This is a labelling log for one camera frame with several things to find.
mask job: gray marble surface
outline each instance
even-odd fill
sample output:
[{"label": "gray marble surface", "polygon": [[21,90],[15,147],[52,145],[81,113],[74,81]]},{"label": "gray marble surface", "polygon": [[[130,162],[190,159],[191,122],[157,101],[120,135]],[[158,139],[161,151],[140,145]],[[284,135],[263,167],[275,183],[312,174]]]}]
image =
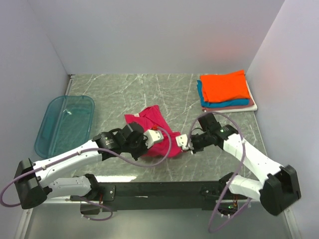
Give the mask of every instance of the gray marble surface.
[{"label": "gray marble surface", "polygon": [[[69,95],[87,95],[95,102],[91,136],[125,125],[124,114],[135,114],[145,107],[159,105],[163,117],[173,131],[188,133],[193,120],[202,113],[196,80],[199,74],[106,74],[75,75]],[[245,138],[265,153],[253,112],[228,114],[241,127]],[[216,117],[222,125],[229,123]],[[154,163],[159,158],[143,158],[140,162]],[[230,154],[211,146],[195,155],[182,153],[154,168],[130,165],[121,159],[111,158],[87,165],[67,176],[92,173],[116,181],[200,181],[218,180],[235,171],[239,161]],[[245,167],[245,177],[254,175]]]}]

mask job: teal plastic basket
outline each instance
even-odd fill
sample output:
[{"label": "teal plastic basket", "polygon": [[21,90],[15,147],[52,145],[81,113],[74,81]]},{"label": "teal plastic basket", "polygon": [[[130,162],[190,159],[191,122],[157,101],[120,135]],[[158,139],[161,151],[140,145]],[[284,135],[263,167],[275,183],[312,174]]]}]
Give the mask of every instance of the teal plastic basket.
[{"label": "teal plastic basket", "polygon": [[47,159],[87,142],[94,107],[88,96],[60,96],[51,101],[34,144],[35,152]]}]

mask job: folded orange cloth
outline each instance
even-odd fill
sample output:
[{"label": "folded orange cloth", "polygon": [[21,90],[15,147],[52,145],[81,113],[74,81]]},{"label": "folded orange cloth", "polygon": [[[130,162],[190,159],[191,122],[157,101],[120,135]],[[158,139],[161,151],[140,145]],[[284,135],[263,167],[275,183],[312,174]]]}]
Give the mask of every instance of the folded orange cloth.
[{"label": "folded orange cloth", "polygon": [[206,102],[220,103],[235,99],[250,99],[244,70],[226,75],[204,75],[200,76],[200,80]]}]

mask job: blue cloth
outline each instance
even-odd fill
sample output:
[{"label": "blue cloth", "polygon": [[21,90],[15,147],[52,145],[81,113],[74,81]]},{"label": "blue cloth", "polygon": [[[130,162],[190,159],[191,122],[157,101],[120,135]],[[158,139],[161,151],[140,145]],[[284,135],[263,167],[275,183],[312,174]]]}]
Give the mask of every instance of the blue cloth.
[{"label": "blue cloth", "polygon": [[224,101],[220,103],[210,103],[204,101],[203,91],[202,91],[203,84],[200,80],[197,81],[197,90],[200,97],[200,104],[202,107],[207,108],[222,108],[227,106],[246,106],[249,104],[249,99],[236,99],[231,101]]}]

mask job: clothing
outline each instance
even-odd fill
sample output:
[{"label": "clothing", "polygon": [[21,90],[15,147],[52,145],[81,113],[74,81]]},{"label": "clothing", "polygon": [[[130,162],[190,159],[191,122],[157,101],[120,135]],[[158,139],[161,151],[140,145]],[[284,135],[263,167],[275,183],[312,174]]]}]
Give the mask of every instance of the clothing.
[{"label": "clothing", "polygon": [[[154,126],[159,126],[165,129],[171,137],[172,146],[171,151],[168,157],[175,157],[176,155],[182,153],[181,148],[177,145],[175,138],[180,135],[180,132],[173,132],[166,121],[164,120],[163,116],[161,115],[160,108],[158,105],[151,106],[145,108],[142,112],[138,114],[139,116],[135,115],[124,115],[126,123],[136,122],[141,125],[144,131],[153,128]],[[163,132],[164,140],[161,143],[156,143],[151,147],[148,152],[147,156],[155,157],[158,155],[165,156],[169,147],[169,140],[167,135]]]},{"label": "clothing", "polygon": [[200,104],[202,107],[206,108],[223,108],[228,106],[246,106],[249,104],[249,99],[235,99],[231,101],[224,101],[220,103],[210,103],[205,102],[203,94],[202,94],[202,82],[197,81],[197,91],[200,98]]},{"label": "clothing", "polygon": [[221,111],[221,110],[234,110],[234,109],[244,109],[247,107],[251,107],[253,106],[255,103],[252,99],[249,99],[249,104],[246,106],[227,106],[227,107],[223,107],[223,108],[208,108],[208,107],[202,107],[202,111]]},{"label": "clothing", "polygon": [[202,93],[204,101],[221,103],[235,99],[250,99],[244,70],[226,75],[203,75]]}]

